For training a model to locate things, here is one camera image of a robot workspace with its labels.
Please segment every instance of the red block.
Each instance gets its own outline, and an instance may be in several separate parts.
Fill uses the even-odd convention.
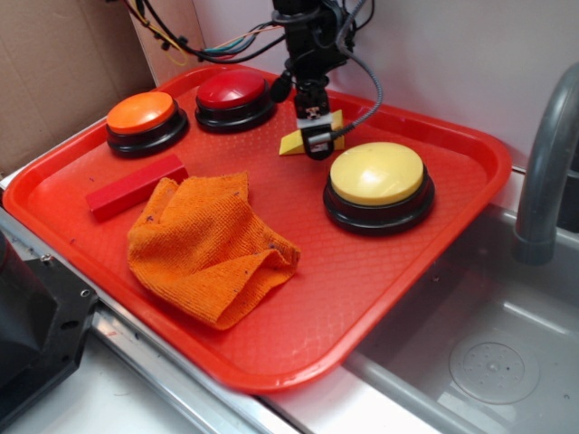
[[[131,206],[146,201],[161,178],[171,178],[180,183],[188,176],[181,160],[171,155],[87,194],[86,200],[95,218],[104,222]]]

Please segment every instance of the orange towel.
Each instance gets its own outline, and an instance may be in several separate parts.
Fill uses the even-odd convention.
[[[152,292],[224,330],[294,274],[299,250],[257,217],[247,174],[164,178],[128,233],[128,264]]]

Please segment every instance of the gray faucet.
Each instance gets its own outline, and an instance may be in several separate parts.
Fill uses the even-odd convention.
[[[515,225],[513,255],[520,262],[546,264],[553,258],[557,220],[565,229],[579,223],[578,141],[579,62],[557,83],[536,133]]]

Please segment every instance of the sink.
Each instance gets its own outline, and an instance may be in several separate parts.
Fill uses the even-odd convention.
[[[441,432],[578,430],[579,241],[520,264],[515,219],[489,206],[346,361]]]

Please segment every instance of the red tray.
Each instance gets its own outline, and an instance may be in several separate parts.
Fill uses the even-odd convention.
[[[316,162],[304,155],[278,156],[281,138],[296,129],[290,102],[249,132],[214,135],[197,127],[197,87],[232,68],[237,67],[192,70],[160,88],[177,99],[191,120],[190,131],[176,146],[136,160],[115,157],[105,143],[103,120],[24,169],[5,192],[4,204],[214,378],[245,392],[273,392],[312,381],[341,363],[482,211],[507,181],[511,160],[493,137],[383,106],[346,137],[346,147],[394,141],[414,149],[436,185],[435,203],[426,221],[407,232],[382,238],[351,234],[330,222],[322,203],[333,158]],[[332,109],[342,109],[346,119],[372,105],[335,92],[330,98]],[[85,202],[87,193],[169,154],[177,155],[190,175],[247,170],[253,210],[302,250],[297,274],[229,331],[200,325],[133,277],[126,260],[127,233],[143,203],[98,223]]]

